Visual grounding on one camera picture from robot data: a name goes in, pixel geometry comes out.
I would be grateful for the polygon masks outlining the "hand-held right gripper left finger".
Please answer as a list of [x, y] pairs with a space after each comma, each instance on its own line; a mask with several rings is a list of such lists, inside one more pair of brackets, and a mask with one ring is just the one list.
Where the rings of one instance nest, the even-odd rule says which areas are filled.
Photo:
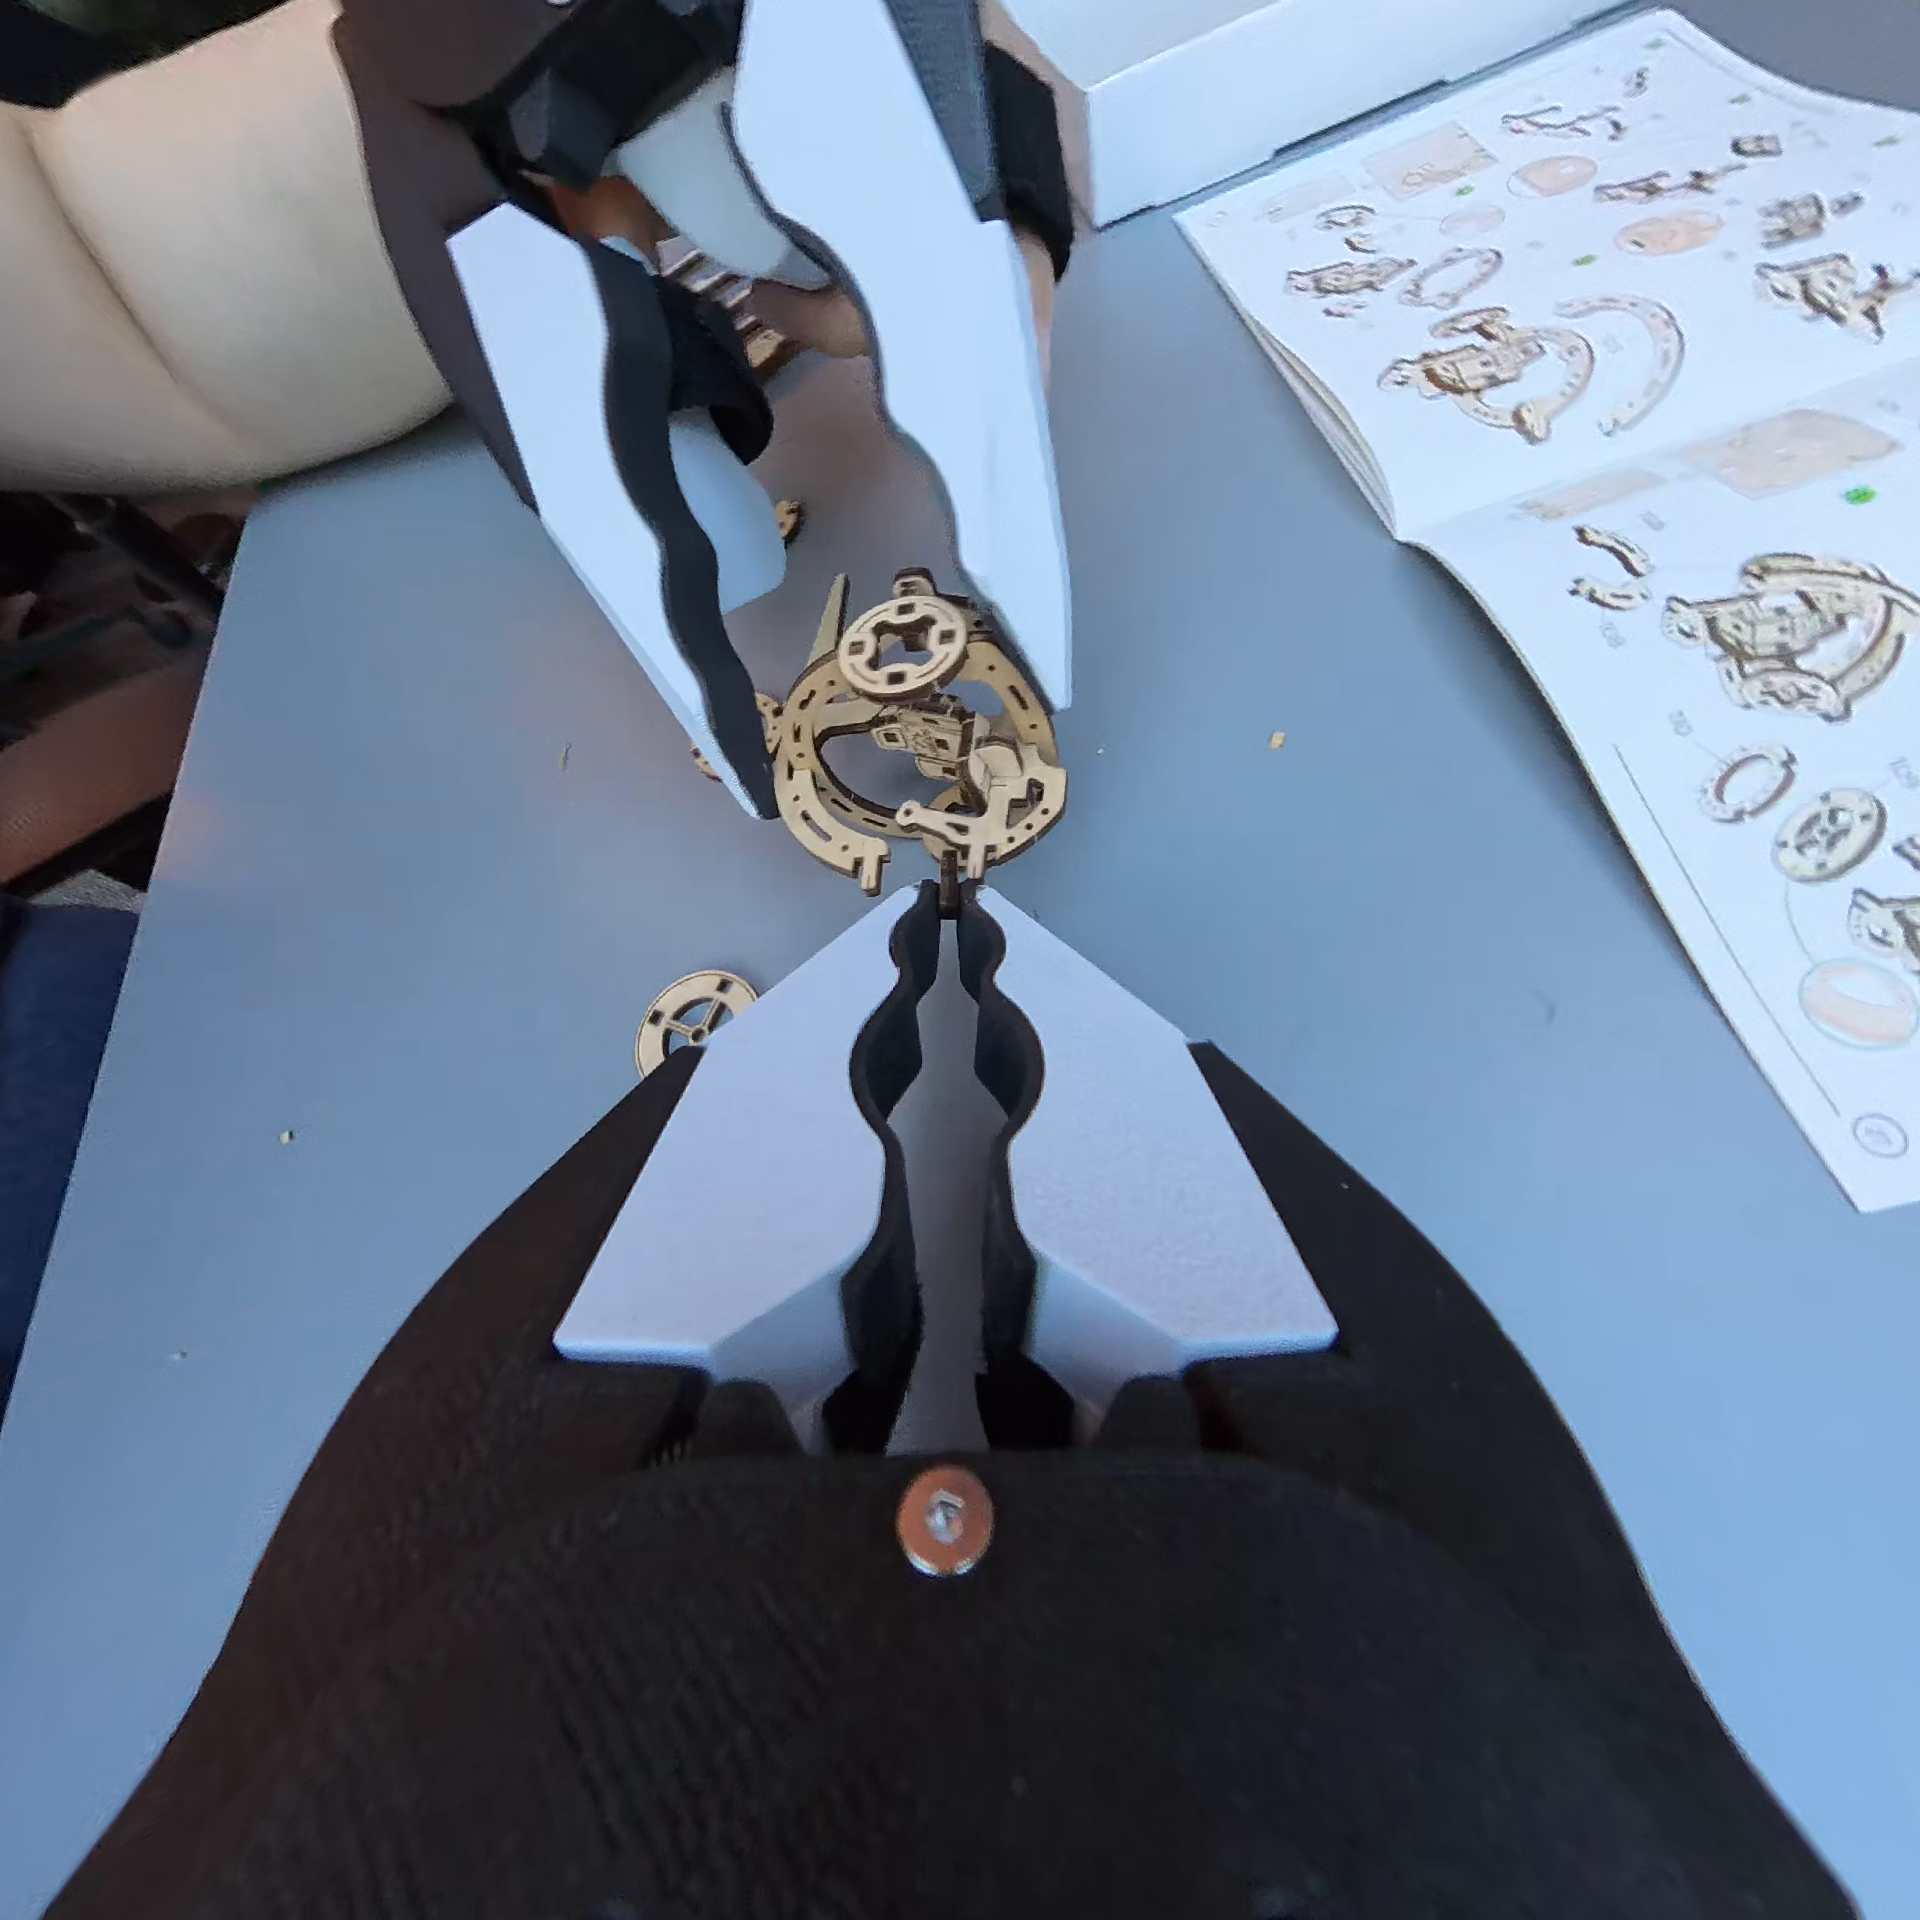
[[939, 892], [903, 887], [701, 1051], [560, 1356], [760, 1382], [805, 1434], [882, 1447], [921, 1346], [889, 1119], [937, 970]]

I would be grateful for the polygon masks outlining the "person's left hand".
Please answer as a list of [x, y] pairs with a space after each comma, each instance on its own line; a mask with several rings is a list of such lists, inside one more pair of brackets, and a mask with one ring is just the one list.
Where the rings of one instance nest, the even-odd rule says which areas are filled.
[[[1029, 302], [1039, 338], [1040, 375], [1049, 384], [1049, 337], [1055, 323], [1056, 275], [1051, 254], [1035, 232], [1015, 225], [1015, 240], [1025, 258]], [[837, 283], [802, 291], [781, 279], [752, 283], [751, 312], [769, 329], [805, 351], [827, 356], [869, 356], [873, 343], [850, 294]]]

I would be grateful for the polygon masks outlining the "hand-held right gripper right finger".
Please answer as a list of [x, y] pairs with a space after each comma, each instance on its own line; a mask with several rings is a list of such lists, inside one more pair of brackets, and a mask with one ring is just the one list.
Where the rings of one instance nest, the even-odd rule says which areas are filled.
[[1003, 1126], [982, 1241], [993, 1444], [1067, 1444], [1141, 1376], [1319, 1354], [1333, 1311], [1185, 1034], [987, 887], [955, 947]]

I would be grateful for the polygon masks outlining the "white cardboard box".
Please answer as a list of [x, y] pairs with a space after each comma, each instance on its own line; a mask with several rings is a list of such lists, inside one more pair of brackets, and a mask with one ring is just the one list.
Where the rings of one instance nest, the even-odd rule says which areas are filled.
[[990, 3], [987, 34], [1051, 87], [1094, 230], [1286, 147], [1520, 57], [1607, 3]]

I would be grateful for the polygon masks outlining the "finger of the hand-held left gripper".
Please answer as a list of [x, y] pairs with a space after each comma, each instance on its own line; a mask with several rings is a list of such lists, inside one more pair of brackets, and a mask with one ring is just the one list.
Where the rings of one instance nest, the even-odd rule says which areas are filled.
[[745, 4], [733, 140], [775, 225], [859, 305], [885, 414], [944, 487], [975, 596], [1065, 710], [1065, 529], [973, 4]]
[[513, 203], [449, 240], [535, 515], [689, 738], [777, 816], [727, 612], [785, 579], [773, 499], [678, 382], [680, 288]]

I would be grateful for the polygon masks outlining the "small wooden model assembly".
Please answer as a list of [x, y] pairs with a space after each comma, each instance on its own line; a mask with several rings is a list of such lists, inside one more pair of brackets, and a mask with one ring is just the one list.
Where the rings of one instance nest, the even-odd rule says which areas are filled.
[[[952, 914], [969, 883], [1031, 850], [1067, 811], [1055, 722], [993, 616], [905, 568], [887, 600], [849, 616], [832, 584], [808, 665], [760, 700], [781, 816], [830, 872], [880, 894], [891, 846], [920, 841]], [[827, 760], [837, 738], [905, 758], [931, 800], [873, 800]]]

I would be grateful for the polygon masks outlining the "spoked wooden wheel disc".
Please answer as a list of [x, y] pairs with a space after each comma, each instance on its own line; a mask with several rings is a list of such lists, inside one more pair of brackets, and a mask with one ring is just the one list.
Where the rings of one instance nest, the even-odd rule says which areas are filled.
[[727, 970], [701, 970], [675, 979], [640, 1017], [634, 1046], [638, 1080], [658, 1072], [678, 1051], [703, 1050], [755, 1001], [758, 990]]

